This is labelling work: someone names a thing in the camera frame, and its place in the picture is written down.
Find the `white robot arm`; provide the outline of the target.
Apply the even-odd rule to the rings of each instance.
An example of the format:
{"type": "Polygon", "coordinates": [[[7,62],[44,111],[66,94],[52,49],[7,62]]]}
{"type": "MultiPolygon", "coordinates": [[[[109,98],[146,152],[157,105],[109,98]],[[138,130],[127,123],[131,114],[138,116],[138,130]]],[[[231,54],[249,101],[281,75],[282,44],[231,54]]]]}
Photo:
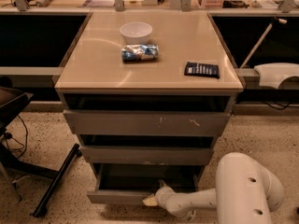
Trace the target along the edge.
{"type": "Polygon", "coordinates": [[[143,204],[160,206],[183,221],[193,219],[198,209],[214,208],[218,224],[272,224],[271,213],[284,198],[283,185],[272,172],[250,156],[232,152],[218,163],[215,188],[178,193],[161,182],[143,204]]]}

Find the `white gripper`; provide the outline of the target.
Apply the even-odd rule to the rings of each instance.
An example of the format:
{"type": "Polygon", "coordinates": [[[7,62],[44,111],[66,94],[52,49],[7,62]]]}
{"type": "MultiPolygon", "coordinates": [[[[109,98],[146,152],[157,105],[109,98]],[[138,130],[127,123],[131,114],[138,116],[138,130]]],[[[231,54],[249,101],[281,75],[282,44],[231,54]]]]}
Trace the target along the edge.
{"type": "Polygon", "coordinates": [[[167,211],[176,211],[178,209],[177,194],[162,179],[158,180],[158,183],[160,188],[155,195],[151,194],[144,198],[143,204],[151,207],[159,205],[167,211]]]}

